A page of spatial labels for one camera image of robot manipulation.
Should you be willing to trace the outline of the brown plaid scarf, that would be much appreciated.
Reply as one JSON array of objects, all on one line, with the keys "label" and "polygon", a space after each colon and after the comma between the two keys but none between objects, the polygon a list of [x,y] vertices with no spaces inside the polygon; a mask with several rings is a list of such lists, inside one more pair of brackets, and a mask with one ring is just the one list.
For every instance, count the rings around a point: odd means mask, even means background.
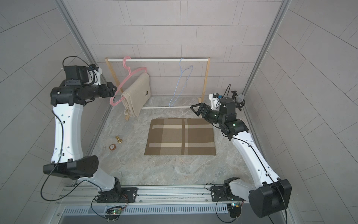
[{"label": "brown plaid scarf", "polygon": [[213,126],[204,119],[152,119],[145,155],[216,155]]}]

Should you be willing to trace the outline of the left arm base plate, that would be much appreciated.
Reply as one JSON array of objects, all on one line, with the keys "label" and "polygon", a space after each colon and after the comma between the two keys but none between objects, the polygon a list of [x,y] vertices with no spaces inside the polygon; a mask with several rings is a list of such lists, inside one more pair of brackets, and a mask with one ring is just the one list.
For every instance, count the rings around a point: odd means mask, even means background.
[{"label": "left arm base plate", "polygon": [[122,188],[121,192],[117,189],[99,192],[95,198],[97,203],[134,203],[137,197],[138,188]]}]

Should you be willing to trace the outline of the cream beige scarf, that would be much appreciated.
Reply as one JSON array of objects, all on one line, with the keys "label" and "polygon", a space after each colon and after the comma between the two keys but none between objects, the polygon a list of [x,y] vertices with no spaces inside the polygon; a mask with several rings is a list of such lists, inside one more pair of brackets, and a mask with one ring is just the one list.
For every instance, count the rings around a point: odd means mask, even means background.
[{"label": "cream beige scarf", "polygon": [[123,93],[122,103],[125,107],[124,114],[129,117],[138,117],[144,104],[151,97],[150,77],[142,73],[137,80]]}]

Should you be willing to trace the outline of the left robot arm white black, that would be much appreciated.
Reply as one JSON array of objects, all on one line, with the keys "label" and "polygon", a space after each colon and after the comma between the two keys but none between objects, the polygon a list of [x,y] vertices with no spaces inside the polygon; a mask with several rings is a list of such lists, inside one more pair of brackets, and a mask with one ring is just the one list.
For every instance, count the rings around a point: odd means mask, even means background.
[{"label": "left robot arm white black", "polygon": [[110,98],[117,90],[113,83],[101,83],[102,70],[96,64],[64,65],[66,78],[50,93],[56,119],[55,145],[51,162],[43,166],[47,176],[88,182],[97,187],[97,203],[123,200],[119,180],[99,167],[97,156],[84,156],[81,119],[84,107],[95,99]]}]

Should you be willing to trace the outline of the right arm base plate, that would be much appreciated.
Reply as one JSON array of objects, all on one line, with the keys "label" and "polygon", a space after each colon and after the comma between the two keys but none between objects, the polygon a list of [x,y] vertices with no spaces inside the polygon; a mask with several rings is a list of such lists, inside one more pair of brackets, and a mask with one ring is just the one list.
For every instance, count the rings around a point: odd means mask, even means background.
[{"label": "right arm base plate", "polygon": [[245,199],[234,196],[227,186],[211,186],[210,187],[211,197],[213,202],[220,201],[233,201],[233,202],[241,202],[245,201]]}]

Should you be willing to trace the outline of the pink plastic hanger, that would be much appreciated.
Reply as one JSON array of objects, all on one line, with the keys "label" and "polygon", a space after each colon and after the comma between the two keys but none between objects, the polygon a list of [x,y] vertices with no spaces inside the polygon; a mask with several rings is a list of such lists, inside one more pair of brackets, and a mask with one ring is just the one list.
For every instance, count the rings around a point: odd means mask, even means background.
[{"label": "pink plastic hanger", "polygon": [[127,62],[127,60],[129,60],[129,59],[131,59],[131,57],[130,57],[130,56],[126,56],[126,57],[124,57],[124,59],[123,59],[123,61],[122,61],[122,65],[123,65],[124,69],[126,69],[129,74],[128,74],[128,76],[123,80],[123,82],[120,83],[120,84],[117,86],[117,90],[116,90],[114,96],[111,97],[111,99],[110,99],[110,104],[111,104],[112,106],[118,105],[118,104],[125,98],[125,97],[122,97],[119,101],[116,101],[116,102],[115,102],[115,96],[116,96],[119,92],[123,92],[122,86],[123,86],[134,74],[136,74],[136,73],[138,73],[138,72],[140,72],[140,71],[145,71],[145,72],[147,72],[147,68],[146,68],[146,67],[140,67],[140,68],[138,68],[138,69],[136,69],[136,70],[134,70],[134,71],[131,71],[131,68],[126,65],[126,62]]}]

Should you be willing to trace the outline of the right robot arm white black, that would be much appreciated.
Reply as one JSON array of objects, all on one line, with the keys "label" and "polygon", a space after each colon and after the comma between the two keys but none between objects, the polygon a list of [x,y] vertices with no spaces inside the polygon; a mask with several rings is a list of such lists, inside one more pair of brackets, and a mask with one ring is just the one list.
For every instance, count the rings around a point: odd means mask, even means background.
[{"label": "right robot arm white black", "polygon": [[244,121],[237,118],[236,102],[232,98],[209,96],[211,105],[198,103],[191,110],[207,122],[219,128],[222,134],[237,148],[253,178],[249,184],[240,178],[225,180],[221,189],[223,198],[230,201],[247,201],[259,217],[268,217],[279,211],[286,211],[292,186],[282,180],[271,168],[257,148]]}]

